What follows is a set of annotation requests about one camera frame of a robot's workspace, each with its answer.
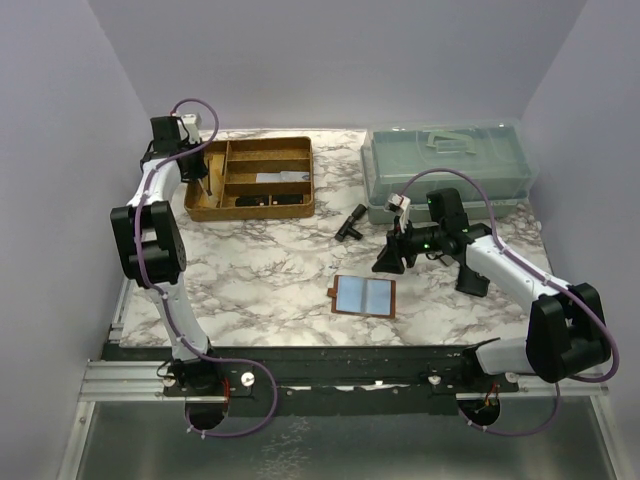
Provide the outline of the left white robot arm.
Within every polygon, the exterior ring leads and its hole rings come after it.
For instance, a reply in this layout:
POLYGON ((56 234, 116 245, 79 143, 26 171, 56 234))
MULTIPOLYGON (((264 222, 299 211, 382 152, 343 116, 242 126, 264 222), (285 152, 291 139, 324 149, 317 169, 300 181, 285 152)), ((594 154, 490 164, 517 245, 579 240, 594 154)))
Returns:
POLYGON ((136 193, 110 213, 123 272, 146 291, 169 334, 171 357, 160 376, 167 395, 209 395, 222 380, 220 368, 203 359, 212 353, 211 345, 188 299, 186 249, 171 208, 180 183, 208 174, 199 126, 197 114, 152 118, 136 193))

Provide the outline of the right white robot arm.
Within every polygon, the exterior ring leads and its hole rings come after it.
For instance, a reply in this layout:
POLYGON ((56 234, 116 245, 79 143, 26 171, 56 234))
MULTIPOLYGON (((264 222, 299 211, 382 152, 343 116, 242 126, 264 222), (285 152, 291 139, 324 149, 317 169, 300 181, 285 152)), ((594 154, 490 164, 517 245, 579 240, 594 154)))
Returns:
POLYGON ((600 296, 591 285, 571 285, 547 274, 502 243, 494 228, 471 224, 457 190, 433 191, 427 203, 432 223, 416 227, 409 219, 410 199, 389 197, 394 223, 373 271, 401 274, 419 255, 448 256, 459 266, 457 291, 484 297, 496 285, 529 316, 525 337, 488 340, 465 350, 459 371, 467 389, 483 391, 506 373, 556 383, 611 358, 601 330, 600 296))

